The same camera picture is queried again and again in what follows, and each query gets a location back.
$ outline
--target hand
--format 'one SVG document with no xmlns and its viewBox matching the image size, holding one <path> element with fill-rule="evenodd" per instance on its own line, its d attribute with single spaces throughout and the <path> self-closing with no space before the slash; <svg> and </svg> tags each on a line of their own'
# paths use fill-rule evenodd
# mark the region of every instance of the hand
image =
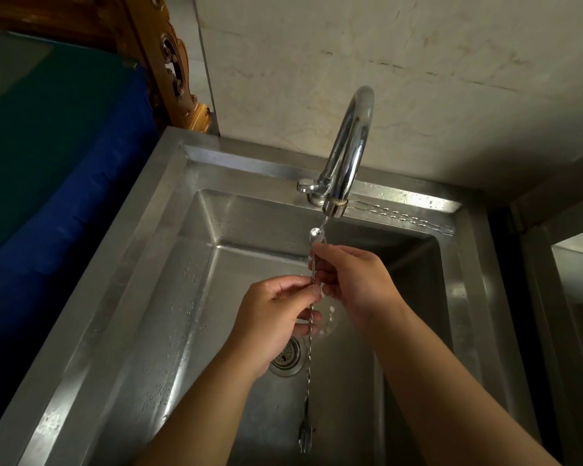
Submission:
<svg viewBox="0 0 583 466">
<path fill-rule="evenodd" d="M 291 336 L 309 333 L 308 324 L 296 319 L 309 320 L 307 307 L 320 299 L 319 285 L 311 284 L 309 276 L 278 276 L 251 284 L 226 345 L 243 350 L 255 375 L 261 376 Z M 313 311 L 313 322 L 320 319 L 321 314 Z"/>
<path fill-rule="evenodd" d="M 315 278 L 324 283 L 324 294 L 341 301 L 362 332 L 382 313 L 406 306 L 387 268 L 370 251 L 326 243 L 311 251 L 319 257 Z"/>
</svg>

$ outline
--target person's right arm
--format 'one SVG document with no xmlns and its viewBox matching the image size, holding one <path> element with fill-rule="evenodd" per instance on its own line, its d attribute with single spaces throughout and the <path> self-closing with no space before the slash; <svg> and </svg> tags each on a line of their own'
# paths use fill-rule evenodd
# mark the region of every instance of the person's right arm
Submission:
<svg viewBox="0 0 583 466">
<path fill-rule="evenodd" d="M 380 258 L 326 244 L 313 252 L 324 294 L 375 351 L 429 464 L 558 465 L 404 302 Z"/>
</svg>

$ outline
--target faucet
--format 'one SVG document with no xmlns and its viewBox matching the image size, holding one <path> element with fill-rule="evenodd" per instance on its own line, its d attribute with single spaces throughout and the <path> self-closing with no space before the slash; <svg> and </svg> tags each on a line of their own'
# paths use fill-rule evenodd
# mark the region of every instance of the faucet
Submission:
<svg viewBox="0 0 583 466">
<path fill-rule="evenodd" d="M 324 171 L 317 180 L 302 178 L 296 184 L 299 192 L 308 194 L 311 204 L 322 206 L 327 217 L 343 216 L 348 206 L 348 195 L 359 170 L 372 116 L 373 90 L 365 85 L 352 96 Z"/>
</svg>

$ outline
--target forearm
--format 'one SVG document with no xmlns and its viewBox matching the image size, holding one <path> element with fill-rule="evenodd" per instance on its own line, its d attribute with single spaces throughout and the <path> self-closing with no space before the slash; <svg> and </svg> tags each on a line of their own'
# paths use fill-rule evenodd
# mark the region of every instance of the forearm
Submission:
<svg viewBox="0 0 583 466">
<path fill-rule="evenodd" d="M 242 354 L 223 347 L 139 457 L 137 466 L 226 464 L 254 380 Z"/>
<path fill-rule="evenodd" d="M 556 464 L 407 305 L 383 314 L 368 339 L 428 462 Z"/>
</svg>

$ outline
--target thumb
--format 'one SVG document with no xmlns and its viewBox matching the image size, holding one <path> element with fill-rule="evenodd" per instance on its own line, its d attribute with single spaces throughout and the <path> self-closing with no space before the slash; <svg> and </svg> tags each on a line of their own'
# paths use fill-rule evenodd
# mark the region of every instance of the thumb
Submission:
<svg viewBox="0 0 583 466">
<path fill-rule="evenodd" d="M 321 289 L 319 284 L 310 284 L 306 288 L 296 291 L 291 296 L 281 299 L 281 304 L 286 311 L 297 316 L 299 313 L 313 303 L 321 299 Z"/>
<path fill-rule="evenodd" d="M 349 258 L 349 253 L 330 245 L 329 243 L 314 243 L 311 247 L 313 253 L 319 258 L 323 258 L 328 263 L 339 269 L 341 265 Z"/>
</svg>

